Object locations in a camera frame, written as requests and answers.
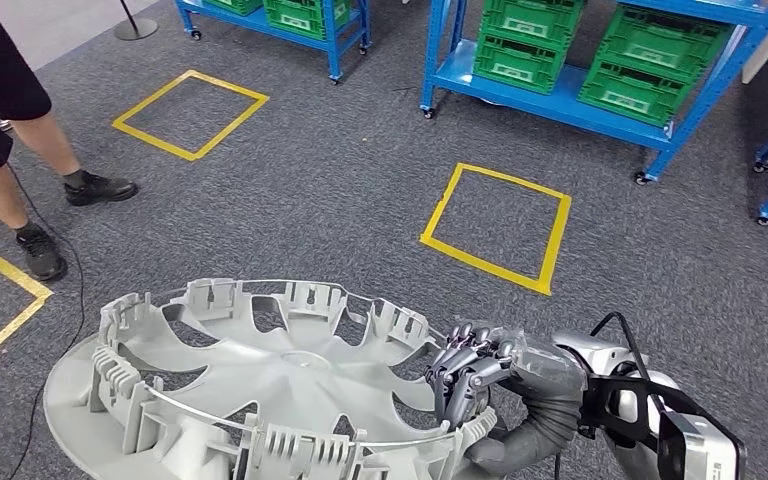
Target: black cable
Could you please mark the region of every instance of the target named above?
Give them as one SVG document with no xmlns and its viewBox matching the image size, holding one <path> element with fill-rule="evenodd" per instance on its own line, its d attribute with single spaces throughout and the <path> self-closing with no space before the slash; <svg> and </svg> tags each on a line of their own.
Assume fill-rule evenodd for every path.
<svg viewBox="0 0 768 480">
<path fill-rule="evenodd" d="M 561 480 L 561 452 L 555 454 L 555 480 Z"/>
<path fill-rule="evenodd" d="M 637 368 L 640 370 L 640 376 L 643 377 L 644 380 L 651 382 L 652 379 L 649 377 L 649 371 L 646 370 L 646 365 L 643 363 L 643 357 L 640 355 L 640 348 L 637 347 L 637 341 L 634 339 L 634 334 L 631 332 L 631 328 L 628 326 L 628 320 L 625 319 L 623 314 L 620 312 L 611 312 L 605 316 L 605 318 L 602 319 L 601 322 L 599 322 L 598 325 L 590 332 L 591 337 L 595 337 L 599 334 L 600 331 L 605 327 L 605 325 L 608 324 L 613 319 L 617 319 L 620 322 L 620 326 L 623 329 L 623 334 L 625 335 L 625 340 L 628 342 L 628 348 L 631 350 L 631 354 L 634 356 L 634 361 L 637 362 Z M 664 408 L 664 402 L 661 401 L 661 398 L 658 396 L 652 396 L 652 402 L 655 403 L 655 407 L 658 408 L 658 411 L 664 412 L 666 409 Z"/>
<path fill-rule="evenodd" d="M 28 191 L 25 190 L 25 187 L 22 185 L 22 182 L 19 180 L 19 176 L 16 175 L 16 171 L 13 170 L 13 167 L 8 163 L 7 168 L 10 169 L 10 172 L 13 174 L 13 177 L 16 179 L 16 184 L 19 186 L 19 189 L 22 191 L 22 194 L 25 196 L 25 198 L 28 200 L 28 204 L 31 206 L 31 210 L 34 211 L 36 216 L 40 219 L 43 225 L 51 231 L 61 242 L 63 242 L 69 250 L 72 252 L 72 256 L 75 257 L 75 265 L 78 267 L 78 276 L 79 276 L 79 282 L 80 282 L 80 288 L 78 291 L 78 303 L 81 307 L 81 322 L 78 324 L 78 328 L 75 330 L 75 335 L 72 337 L 72 340 L 69 342 L 69 345 L 66 346 L 65 349 L 63 349 L 63 353 L 60 354 L 60 356 L 57 358 L 57 360 L 60 360 L 63 358 L 69 350 L 72 349 L 72 347 L 75 346 L 75 343 L 77 343 L 78 338 L 81 336 L 81 331 L 84 329 L 84 324 L 86 323 L 87 316 L 86 316 L 86 307 L 84 306 L 84 268 L 81 265 L 81 259 L 78 256 L 78 251 L 75 249 L 75 247 L 69 242 L 69 240 L 66 240 L 66 238 L 61 235 L 57 230 L 54 229 L 46 220 L 45 217 L 43 217 L 39 210 L 37 210 L 36 205 L 34 205 L 33 200 L 31 200 L 30 195 L 28 195 Z M 22 455 L 19 457 L 19 462 L 16 464 L 16 467 L 13 468 L 13 473 L 10 474 L 9 477 L 7 477 L 8 480 L 13 480 L 13 478 L 16 476 L 17 473 L 19 473 L 19 468 L 22 466 L 22 463 L 25 461 L 25 457 L 28 456 L 28 450 L 31 448 L 31 440 L 34 437 L 34 417 L 36 416 L 37 406 L 39 405 L 40 396 L 42 395 L 42 392 L 45 390 L 45 381 L 43 381 L 42 385 L 40 385 L 39 390 L 37 390 L 37 394 L 34 396 L 34 403 L 31 405 L 31 419 L 30 419 L 30 425 L 28 427 L 28 438 L 25 441 L 25 447 L 22 449 Z"/>
</svg>

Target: person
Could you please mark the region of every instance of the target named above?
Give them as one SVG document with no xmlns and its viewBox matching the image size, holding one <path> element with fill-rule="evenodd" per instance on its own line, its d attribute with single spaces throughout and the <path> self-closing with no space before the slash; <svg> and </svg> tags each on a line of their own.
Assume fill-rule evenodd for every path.
<svg viewBox="0 0 768 480">
<path fill-rule="evenodd" d="M 21 141 L 63 178 L 66 200 L 75 206 L 122 201 L 139 187 L 83 169 L 51 112 L 51 99 L 0 22 L 0 118 Z M 7 166 L 13 139 L 0 129 L 0 220 L 16 233 L 31 275 L 42 281 L 62 278 L 68 267 L 56 242 L 30 221 L 15 177 Z"/>
</svg>

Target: black sock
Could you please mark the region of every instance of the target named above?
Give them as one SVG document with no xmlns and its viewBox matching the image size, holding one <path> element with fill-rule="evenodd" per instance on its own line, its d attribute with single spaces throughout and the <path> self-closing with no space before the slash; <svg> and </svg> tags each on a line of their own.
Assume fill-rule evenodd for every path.
<svg viewBox="0 0 768 480">
<path fill-rule="evenodd" d="M 84 178 L 86 173 L 87 172 L 85 172 L 82 168 L 75 173 L 63 175 L 63 181 L 66 182 L 66 185 L 69 185 L 72 188 L 81 188 L 84 186 Z"/>
<path fill-rule="evenodd" d="M 28 223 L 26 223 L 24 227 L 15 228 L 13 231 L 16 232 L 17 237 L 28 237 L 29 235 L 42 231 L 42 228 L 36 223 L 28 220 Z"/>
</svg>

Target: yellow floor tape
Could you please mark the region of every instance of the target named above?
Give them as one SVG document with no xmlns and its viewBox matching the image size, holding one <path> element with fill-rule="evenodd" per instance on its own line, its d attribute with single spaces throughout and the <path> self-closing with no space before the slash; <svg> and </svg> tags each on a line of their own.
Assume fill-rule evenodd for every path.
<svg viewBox="0 0 768 480">
<path fill-rule="evenodd" d="M 4 275 L 5 277 L 13 281 L 13 283 L 24 288 L 25 290 L 28 291 L 28 293 L 36 297 L 34 301 L 31 302 L 30 305 L 28 305 L 24 310 L 22 310 L 21 313 L 19 313 L 19 315 L 16 316 L 16 318 L 11 320 L 6 327 L 1 329 L 0 331 L 0 345 L 1 345 L 2 343 L 4 343 L 5 340 L 7 340 L 8 337 L 10 337 L 10 335 L 13 334 L 13 332 L 18 330 L 19 327 L 21 327 L 25 322 L 27 322 L 28 319 L 31 318 L 31 316 L 43 306 L 43 304 L 45 304 L 45 300 L 52 295 L 52 291 L 46 288 L 45 285 L 29 277 L 28 274 L 19 270 L 13 264 L 8 262 L 7 260 L 4 260 L 1 257 L 0 257 L 0 274 Z"/>
<path fill-rule="evenodd" d="M 437 223 L 440 221 L 440 217 L 443 215 L 443 210 L 446 208 L 446 204 L 452 197 L 452 193 L 455 191 L 455 187 L 458 185 L 458 181 L 464 171 L 481 173 L 499 180 L 515 183 L 525 188 L 536 190 L 540 193 L 545 193 L 558 199 L 558 211 L 555 214 L 555 222 L 552 225 L 552 231 L 549 233 L 549 242 L 546 245 L 546 253 L 543 257 L 543 263 L 540 267 L 540 275 L 535 278 L 529 278 L 525 275 L 508 270 L 507 268 L 488 262 L 487 260 L 478 258 L 463 250 L 459 250 L 451 245 L 448 245 L 440 240 L 434 238 L 434 229 L 437 228 Z M 505 173 L 496 172 L 483 167 L 477 167 L 475 165 L 468 165 L 465 163 L 458 163 L 455 166 L 455 171 L 452 173 L 452 177 L 449 180 L 449 184 L 446 186 L 446 190 L 443 192 L 443 198 L 437 203 L 437 208 L 431 214 L 431 219 L 428 221 L 428 225 L 425 227 L 425 231 L 420 235 L 419 241 L 429 247 L 438 250 L 450 257 L 460 260 L 467 265 L 484 270 L 487 273 L 496 275 L 497 277 L 504 278 L 517 285 L 535 290 L 544 295 L 551 295 L 552 275 L 555 272 L 555 262 L 558 258 L 558 251 L 561 247 L 561 238 L 564 235 L 564 228 L 566 228 L 567 217 L 569 215 L 570 204 L 572 198 L 569 195 L 556 192 L 550 188 L 546 188 L 542 185 L 523 180 Z"/>
<path fill-rule="evenodd" d="M 177 145 L 172 145 L 171 143 L 165 140 L 161 140 L 155 137 L 154 135 L 150 135 L 146 132 L 143 132 L 142 130 L 136 129 L 128 125 L 127 123 L 125 123 L 126 120 L 136 115 L 140 110 L 144 109 L 149 104 L 151 104 L 151 102 L 162 97 L 163 95 L 168 93 L 169 90 L 172 90 L 173 88 L 175 88 L 177 85 L 179 85 L 181 82 L 183 82 L 188 78 L 198 78 L 199 80 L 203 80 L 207 83 L 210 83 L 211 85 L 227 88 L 232 92 L 237 92 L 241 95 L 251 97 L 255 100 L 255 102 L 249 108 L 247 108 L 243 113 L 241 113 L 240 116 L 235 118 L 233 122 L 231 122 L 227 127 L 223 128 L 218 134 L 216 134 L 216 136 L 211 138 L 206 144 L 204 144 L 203 147 L 201 147 L 196 152 L 190 152 Z M 234 131 L 235 128 L 240 126 L 241 123 L 245 122 L 246 119 L 251 117 L 252 114 L 254 114 L 254 112 L 256 112 L 260 107 L 262 107 L 264 103 L 266 103 L 267 100 L 269 100 L 269 97 L 262 93 L 258 93 L 253 90 L 249 90 L 247 88 L 243 88 L 238 85 L 228 83 L 224 80 L 219 80 L 218 78 L 213 78 L 209 75 L 199 73 L 195 70 L 188 70 L 184 72 L 184 74 L 181 75 L 180 77 L 167 83 L 166 85 L 161 87 L 160 90 L 154 92 L 153 94 L 151 94 L 151 96 L 149 96 L 142 102 L 138 103 L 136 106 L 134 106 L 134 108 L 120 115 L 119 118 L 113 121 L 113 127 L 129 135 L 133 135 L 134 137 L 139 138 L 140 140 L 148 143 L 149 145 L 153 145 L 162 150 L 166 150 L 169 153 L 172 153 L 185 160 L 189 160 L 193 162 L 195 160 L 198 160 L 204 157 L 207 154 L 207 152 L 209 152 L 213 147 L 215 147 L 219 142 L 221 142 L 222 139 L 227 137 L 232 131 Z"/>
</svg>

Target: stacked crates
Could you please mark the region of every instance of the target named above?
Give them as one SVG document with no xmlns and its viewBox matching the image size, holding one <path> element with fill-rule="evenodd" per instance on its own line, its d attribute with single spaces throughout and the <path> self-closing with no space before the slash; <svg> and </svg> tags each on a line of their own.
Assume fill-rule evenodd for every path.
<svg viewBox="0 0 768 480">
<path fill-rule="evenodd" d="M 269 24 L 283 30 L 325 40 L 324 0 L 263 0 Z M 339 30 L 349 21 L 351 0 L 334 0 L 334 23 Z"/>
<path fill-rule="evenodd" d="M 584 0 L 485 0 L 473 75 L 548 94 Z"/>
<path fill-rule="evenodd" d="M 578 99 L 664 126 L 729 32 L 727 24 L 620 5 Z"/>
<path fill-rule="evenodd" d="M 243 16 L 263 6 L 263 0 L 204 0 L 204 2 Z"/>
</svg>

